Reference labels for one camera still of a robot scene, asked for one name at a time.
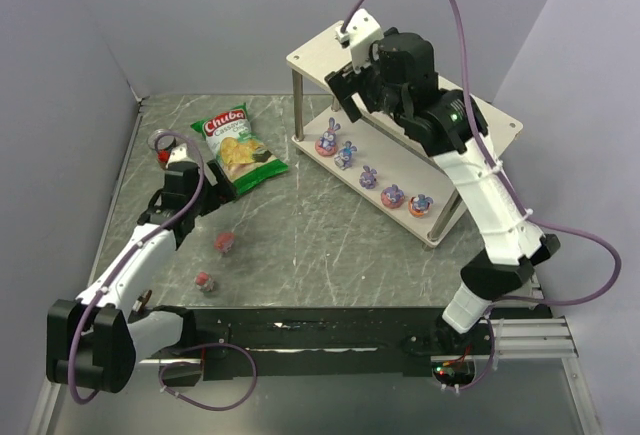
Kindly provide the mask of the pink bunny flower ring toy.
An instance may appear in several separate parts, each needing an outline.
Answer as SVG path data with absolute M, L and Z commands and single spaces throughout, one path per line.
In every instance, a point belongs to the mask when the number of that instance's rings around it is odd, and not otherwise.
M 235 234 L 233 232 L 220 233 L 214 242 L 214 248 L 220 253 L 227 253 L 235 242 Z

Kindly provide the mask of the purple bunny pink base toy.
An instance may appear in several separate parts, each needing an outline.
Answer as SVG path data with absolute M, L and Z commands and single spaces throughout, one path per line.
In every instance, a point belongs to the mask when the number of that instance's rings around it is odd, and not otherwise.
M 337 131 L 341 125 L 334 117 L 329 118 L 328 128 L 315 143 L 316 152 L 323 157 L 331 157 L 337 151 Z

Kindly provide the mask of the purple bunny blue ears toy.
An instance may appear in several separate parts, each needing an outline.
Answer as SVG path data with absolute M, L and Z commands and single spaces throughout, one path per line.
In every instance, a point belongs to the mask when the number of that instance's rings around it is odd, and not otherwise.
M 345 141 L 342 148 L 338 150 L 334 156 L 335 165 L 341 170 L 350 168 L 352 166 L 352 159 L 356 152 L 357 147 L 351 141 Z

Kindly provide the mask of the pink bunny red bow toy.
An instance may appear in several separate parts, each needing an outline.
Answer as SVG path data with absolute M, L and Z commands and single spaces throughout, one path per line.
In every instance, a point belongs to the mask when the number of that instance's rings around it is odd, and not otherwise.
M 214 279 L 205 272 L 200 272 L 195 278 L 195 285 L 202 292 L 212 292 L 215 289 Z

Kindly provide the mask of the small purple bunny head toy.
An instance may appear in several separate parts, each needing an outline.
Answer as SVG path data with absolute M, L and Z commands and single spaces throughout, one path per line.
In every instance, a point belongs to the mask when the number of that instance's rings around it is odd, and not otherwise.
M 359 184 L 364 189 L 374 189 L 377 185 L 377 171 L 368 165 L 364 165 L 359 177 Z

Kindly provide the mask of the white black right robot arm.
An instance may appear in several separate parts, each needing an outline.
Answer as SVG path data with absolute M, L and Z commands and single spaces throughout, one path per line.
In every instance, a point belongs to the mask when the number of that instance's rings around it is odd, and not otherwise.
M 325 81 L 348 118 L 357 121 L 364 110 L 388 115 L 450 179 L 479 229 L 484 248 L 463 267 L 442 314 L 463 335 L 492 302 L 521 288 L 559 242 L 517 205 L 473 98 L 440 87 L 430 42 L 396 29 L 336 38 L 351 60 Z

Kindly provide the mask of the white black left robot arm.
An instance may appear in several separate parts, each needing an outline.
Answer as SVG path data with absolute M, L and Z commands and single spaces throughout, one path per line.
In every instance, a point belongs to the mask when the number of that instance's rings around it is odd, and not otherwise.
M 92 285 L 73 300 L 57 300 L 47 314 L 46 377 L 66 385 L 84 405 L 100 392 L 118 393 L 135 366 L 169 347 L 187 348 L 197 335 L 195 315 L 160 306 L 131 320 L 138 297 L 173 257 L 195 221 L 236 199 L 237 191 L 210 160 L 172 162 L 164 184 L 138 217 L 130 240 Z

